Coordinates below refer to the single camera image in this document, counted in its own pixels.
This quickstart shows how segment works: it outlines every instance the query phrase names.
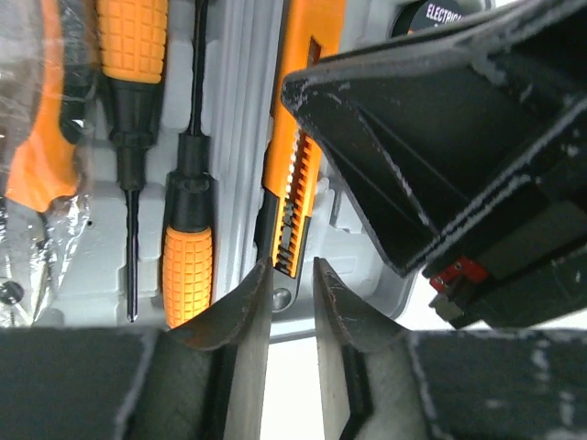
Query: pliers jaw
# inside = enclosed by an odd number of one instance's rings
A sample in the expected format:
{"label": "pliers jaw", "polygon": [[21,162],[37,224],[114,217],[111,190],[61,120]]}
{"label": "pliers jaw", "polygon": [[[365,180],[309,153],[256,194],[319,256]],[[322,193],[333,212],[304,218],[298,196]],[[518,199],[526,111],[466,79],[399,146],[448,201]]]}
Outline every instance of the pliers jaw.
{"label": "pliers jaw", "polygon": [[50,289],[50,237],[42,214],[0,203],[0,326],[30,326]]}

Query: screw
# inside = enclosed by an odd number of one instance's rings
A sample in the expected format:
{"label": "screw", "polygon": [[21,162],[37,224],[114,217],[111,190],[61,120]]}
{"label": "screw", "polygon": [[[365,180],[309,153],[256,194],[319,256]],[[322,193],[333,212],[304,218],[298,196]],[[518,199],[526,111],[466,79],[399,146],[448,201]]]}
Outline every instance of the screw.
{"label": "screw", "polygon": [[285,289],[284,287],[275,289],[273,291],[273,311],[281,312],[287,309],[292,303],[292,298],[292,293],[288,289]]}

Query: orange utility knife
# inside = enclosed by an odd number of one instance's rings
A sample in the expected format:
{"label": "orange utility knife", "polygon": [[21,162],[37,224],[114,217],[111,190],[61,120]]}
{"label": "orange utility knife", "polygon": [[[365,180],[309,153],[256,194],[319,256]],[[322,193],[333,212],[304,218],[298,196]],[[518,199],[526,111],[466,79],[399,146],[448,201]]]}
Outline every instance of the orange utility knife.
{"label": "orange utility knife", "polygon": [[285,310],[297,295],[322,155],[281,103],[283,78],[338,52],[344,14],[344,0],[290,3],[274,95],[273,136],[265,161],[266,191],[257,226],[259,256],[271,257],[275,268],[274,312]]}

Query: black screwdriver shaft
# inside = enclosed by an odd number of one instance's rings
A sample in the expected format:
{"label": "black screwdriver shaft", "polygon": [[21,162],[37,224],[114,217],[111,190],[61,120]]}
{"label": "black screwdriver shaft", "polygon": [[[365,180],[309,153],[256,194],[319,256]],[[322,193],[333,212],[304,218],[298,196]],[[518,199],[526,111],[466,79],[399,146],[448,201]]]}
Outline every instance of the black screwdriver shaft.
{"label": "black screwdriver shaft", "polygon": [[127,319],[138,316],[138,194],[125,191],[127,199]]}

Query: red plastic piece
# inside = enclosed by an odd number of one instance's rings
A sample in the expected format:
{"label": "red plastic piece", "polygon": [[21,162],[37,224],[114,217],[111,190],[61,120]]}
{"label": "red plastic piece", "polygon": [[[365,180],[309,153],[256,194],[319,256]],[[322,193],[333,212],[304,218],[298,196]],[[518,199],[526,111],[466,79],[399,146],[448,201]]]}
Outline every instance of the red plastic piece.
{"label": "red plastic piece", "polygon": [[472,259],[461,257],[438,275],[432,277],[430,285],[437,292],[443,292],[447,289],[449,283],[459,275],[464,275],[474,283],[480,283],[489,277],[489,272]]}

